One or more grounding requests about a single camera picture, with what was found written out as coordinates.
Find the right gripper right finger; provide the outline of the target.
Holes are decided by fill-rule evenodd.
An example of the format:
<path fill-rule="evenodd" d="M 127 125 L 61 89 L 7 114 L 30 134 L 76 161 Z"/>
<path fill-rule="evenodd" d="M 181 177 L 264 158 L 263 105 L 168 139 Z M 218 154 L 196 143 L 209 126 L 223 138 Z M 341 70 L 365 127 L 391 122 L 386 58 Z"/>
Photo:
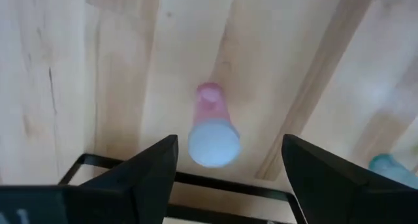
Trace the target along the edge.
<path fill-rule="evenodd" d="M 418 224 L 417 189 L 295 135 L 284 135 L 281 154 L 308 224 Z"/>

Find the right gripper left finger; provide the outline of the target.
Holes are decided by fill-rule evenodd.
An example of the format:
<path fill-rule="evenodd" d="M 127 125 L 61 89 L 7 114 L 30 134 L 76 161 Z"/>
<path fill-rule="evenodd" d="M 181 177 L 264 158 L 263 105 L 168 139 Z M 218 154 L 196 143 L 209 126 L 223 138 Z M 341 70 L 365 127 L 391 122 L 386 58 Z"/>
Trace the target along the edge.
<path fill-rule="evenodd" d="M 82 165 L 107 169 L 79 185 L 90 202 L 75 223 L 161 224 L 167 211 L 178 162 L 178 136 L 169 135 L 122 161 L 84 153 L 67 171 L 68 184 Z"/>

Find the small teal pill bottle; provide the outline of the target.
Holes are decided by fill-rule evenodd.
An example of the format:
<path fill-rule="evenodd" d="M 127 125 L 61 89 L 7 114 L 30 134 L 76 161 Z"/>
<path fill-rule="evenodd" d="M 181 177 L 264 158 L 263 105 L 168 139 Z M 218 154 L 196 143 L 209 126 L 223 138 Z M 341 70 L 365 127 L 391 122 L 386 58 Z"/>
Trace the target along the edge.
<path fill-rule="evenodd" d="M 418 189 L 418 176 L 399 163 L 391 154 L 383 153 L 375 156 L 369 162 L 368 169 L 408 187 Z"/>

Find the small pink pill bottle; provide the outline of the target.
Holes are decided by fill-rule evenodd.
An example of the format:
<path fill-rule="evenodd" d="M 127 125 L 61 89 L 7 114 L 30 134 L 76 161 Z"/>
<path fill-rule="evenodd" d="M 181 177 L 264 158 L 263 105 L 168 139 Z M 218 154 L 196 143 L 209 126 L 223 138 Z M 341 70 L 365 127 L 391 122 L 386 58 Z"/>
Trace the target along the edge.
<path fill-rule="evenodd" d="M 240 155 L 240 135 L 219 84 L 206 82 L 198 86 L 187 143 L 192 160 L 208 168 L 224 167 Z"/>

